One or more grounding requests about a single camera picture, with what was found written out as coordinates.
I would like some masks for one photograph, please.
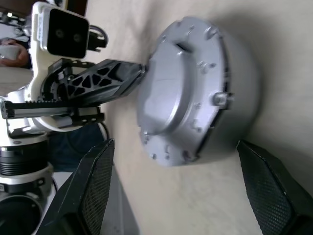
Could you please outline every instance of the black mesh pad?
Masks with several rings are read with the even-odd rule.
[[[281,161],[240,141],[237,147],[246,193],[263,235],[312,235],[313,199]]]
[[[92,148],[55,195],[37,235],[99,235],[107,205],[114,140]]]
[[[93,170],[82,202],[82,214],[92,235],[100,233],[104,211],[109,197],[114,146],[101,157]]]

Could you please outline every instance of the beige surface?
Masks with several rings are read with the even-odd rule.
[[[110,41],[87,60],[146,62],[157,36],[185,15],[211,20],[250,45],[263,72],[264,96],[248,139],[283,159],[313,195],[313,1],[89,0],[87,18]],[[205,165],[158,166],[139,141],[136,94],[105,110],[116,167],[142,234],[261,234],[238,155]]]
[[[22,68],[0,67],[0,95],[7,95],[9,92],[27,85],[33,76],[31,70]]]

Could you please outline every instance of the cable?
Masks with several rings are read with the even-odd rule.
[[[99,32],[103,36],[104,44],[102,45],[102,47],[106,47],[108,42],[109,42],[109,38],[108,38],[108,35],[106,34],[106,32],[102,28],[95,26],[95,25],[90,25],[90,29]]]
[[[99,124],[103,127],[104,131],[106,132],[107,139],[110,139],[110,133],[107,126],[103,122],[100,122]]]
[[[54,180],[53,177],[52,177],[52,183],[53,183],[53,186],[54,186],[55,193],[57,193],[57,191],[58,191],[58,186],[57,186],[57,183],[55,182],[55,180]]]

